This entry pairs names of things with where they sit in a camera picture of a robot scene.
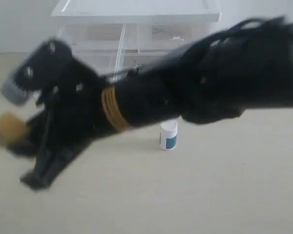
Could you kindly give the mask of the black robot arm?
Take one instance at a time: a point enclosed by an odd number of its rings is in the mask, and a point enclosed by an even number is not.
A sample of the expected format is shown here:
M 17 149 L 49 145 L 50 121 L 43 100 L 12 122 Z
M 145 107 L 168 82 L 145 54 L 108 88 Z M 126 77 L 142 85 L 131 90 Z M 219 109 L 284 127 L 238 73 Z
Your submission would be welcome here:
M 176 117 L 209 124 L 247 109 L 293 108 L 293 22 L 249 18 L 150 64 L 102 75 L 50 39 L 0 91 L 17 106 L 40 93 L 44 109 L 21 125 L 9 120 L 2 135 L 13 154 L 36 158 L 21 181 L 37 191 L 97 139 Z

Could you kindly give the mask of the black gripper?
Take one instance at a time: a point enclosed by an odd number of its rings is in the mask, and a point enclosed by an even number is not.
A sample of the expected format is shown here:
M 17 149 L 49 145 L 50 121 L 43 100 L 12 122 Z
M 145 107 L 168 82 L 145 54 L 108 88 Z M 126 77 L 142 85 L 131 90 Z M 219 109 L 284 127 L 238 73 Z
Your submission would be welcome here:
M 45 40 L 0 88 L 9 102 L 23 106 L 52 84 L 38 100 L 45 109 L 28 123 L 26 154 L 36 156 L 36 161 L 20 181 L 34 191 L 49 188 L 93 141 L 117 134 L 115 85 L 77 60 L 70 63 L 72 59 L 67 43 Z

